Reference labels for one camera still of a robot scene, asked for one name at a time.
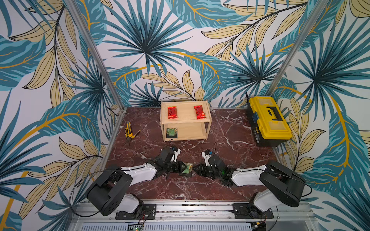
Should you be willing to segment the green tea bag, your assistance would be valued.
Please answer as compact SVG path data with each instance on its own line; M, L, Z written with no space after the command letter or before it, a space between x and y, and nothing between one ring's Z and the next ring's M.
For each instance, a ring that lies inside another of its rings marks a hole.
M178 128L167 128L166 129L166 138L175 139L178 137Z
M187 168L182 172L182 175L185 177L192 177L192 171L193 171L193 164L192 163L186 163Z

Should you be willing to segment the red tea bag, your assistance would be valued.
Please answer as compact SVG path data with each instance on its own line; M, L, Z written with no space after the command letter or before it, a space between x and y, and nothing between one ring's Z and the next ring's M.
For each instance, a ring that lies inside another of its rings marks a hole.
M168 119L176 119L176 118L178 118L176 106L168 107Z
M195 112L196 112L196 118L197 119L206 118L206 114L203 110L203 106L197 105L197 106L194 106L194 109L195 109Z

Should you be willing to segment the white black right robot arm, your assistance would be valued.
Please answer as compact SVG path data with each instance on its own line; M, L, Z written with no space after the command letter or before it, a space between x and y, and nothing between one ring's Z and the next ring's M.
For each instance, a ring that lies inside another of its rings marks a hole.
M216 155L205 155L204 163L193 167L202 177L218 179L226 187L262 185L266 189L257 193L249 202L260 212L281 204L292 208L299 206L307 183L303 177L281 163L270 160L267 164L254 168L229 168Z

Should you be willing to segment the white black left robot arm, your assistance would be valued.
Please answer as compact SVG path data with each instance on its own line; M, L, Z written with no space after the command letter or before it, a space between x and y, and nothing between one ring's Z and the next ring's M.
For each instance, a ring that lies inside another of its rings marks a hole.
M142 200L127 194L130 186L151 181L168 173L182 173L187 169L178 160L181 150L175 146L161 149L154 159L135 167L111 166L86 191L87 199L103 215L117 212L124 219L139 219L150 212Z

